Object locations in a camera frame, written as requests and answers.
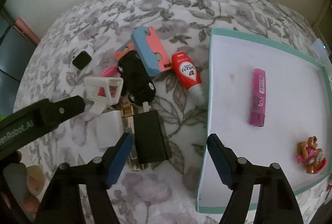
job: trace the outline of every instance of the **white charger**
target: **white charger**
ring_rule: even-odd
[[[123,134],[121,111],[111,111],[96,116],[98,149],[114,146]]]

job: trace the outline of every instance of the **dark cabinet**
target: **dark cabinet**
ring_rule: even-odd
[[[0,115],[13,112],[17,91],[35,45],[0,16]]]

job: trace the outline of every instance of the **blue gripper pad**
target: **blue gripper pad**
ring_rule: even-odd
[[[161,70],[159,68],[159,61],[146,40],[147,34],[150,34],[149,29],[145,26],[140,26],[132,32],[132,41],[136,47],[138,55],[150,77],[155,77]]]
[[[106,169],[105,183],[108,189],[117,183],[131,150],[132,136],[129,133],[124,133],[117,144],[113,147],[109,147],[103,155]]]
[[[225,147],[221,143],[216,134],[209,135],[206,145],[221,182],[233,190],[235,182],[233,181],[232,170],[235,167],[231,167],[231,164],[227,160],[233,158],[236,160],[235,154],[230,148]]]

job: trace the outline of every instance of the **bed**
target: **bed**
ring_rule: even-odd
[[[62,162],[87,163],[102,155],[96,146],[96,120],[87,112],[91,101],[83,79],[99,76],[113,65],[113,53],[130,39],[138,26],[153,26],[169,56],[185,51],[208,86],[209,39],[213,27],[258,34],[317,59],[310,44],[316,39],[297,12],[273,0],[91,0],[63,13],[36,48],[22,78],[14,110],[43,98],[58,101],[84,98],[86,112],[27,145],[30,158],[40,165],[46,181]],[[92,62],[81,72],[70,66],[75,43],[94,44]],[[141,172],[125,166],[109,197],[120,223],[218,223],[220,215],[195,211],[195,195],[206,139],[206,107],[195,107],[174,73],[154,79],[157,96],[152,108],[163,117],[173,158]],[[304,223],[324,202],[327,179],[297,196]],[[93,223],[86,189],[81,188],[87,223]],[[247,215],[252,223],[254,211]]]

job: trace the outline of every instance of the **red bottle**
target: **red bottle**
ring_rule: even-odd
[[[173,54],[172,66],[181,84],[188,90],[198,105],[205,104],[206,97],[202,88],[200,74],[193,62],[183,51]]]

